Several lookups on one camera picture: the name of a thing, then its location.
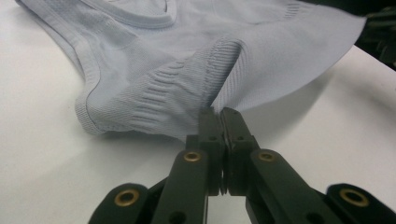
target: light blue garment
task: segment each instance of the light blue garment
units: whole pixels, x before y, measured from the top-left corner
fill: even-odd
[[[84,74],[89,133],[184,138],[211,105],[244,110],[321,75],[365,20],[294,0],[18,0]]]

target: black machine part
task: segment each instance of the black machine part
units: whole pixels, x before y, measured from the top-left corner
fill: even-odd
[[[336,7],[367,18],[355,43],[381,63],[396,71],[396,1],[394,0],[302,0]]]
[[[369,192],[332,185],[311,189],[277,152],[260,149],[241,114],[224,108],[200,116],[199,134],[187,137],[165,180],[147,189],[111,190],[90,224],[203,224],[207,197],[245,196],[254,224],[395,224],[396,214]]]

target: screw hole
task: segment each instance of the screw hole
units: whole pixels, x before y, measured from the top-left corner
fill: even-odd
[[[134,204],[139,198],[139,192],[135,189],[126,189],[117,194],[114,203],[120,207]]]
[[[306,215],[306,219],[312,224],[323,224],[324,219],[318,213],[309,213]]]
[[[201,159],[201,154],[197,152],[188,152],[184,154],[185,161],[198,161]]]
[[[186,222],[186,214],[182,212],[174,212],[169,216],[169,223],[183,224]]]
[[[273,161],[275,156],[268,152],[262,152],[259,154],[259,159],[262,161]]]
[[[369,200],[366,196],[354,189],[341,189],[340,196],[344,201],[358,207],[366,207],[369,205]]]

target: white table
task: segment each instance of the white table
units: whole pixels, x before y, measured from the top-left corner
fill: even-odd
[[[86,223],[117,185],[165,178],[184,147],[166,136],[84,133],[74,111],[82,76],[12,1],[0,7],[0,73],[0,223]],[[260,146],[311,187],[350,183],[396,210],[396,73],[360,49],[243,115]],[[208,223],[249,223],[244,198],[210,198]]]

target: underwear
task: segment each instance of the underwear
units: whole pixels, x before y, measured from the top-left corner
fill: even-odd
[[[294,0],[17,0],[85,78],[88,133],[184,138],[213,106],[298,90],[354,44],[364,18]]]

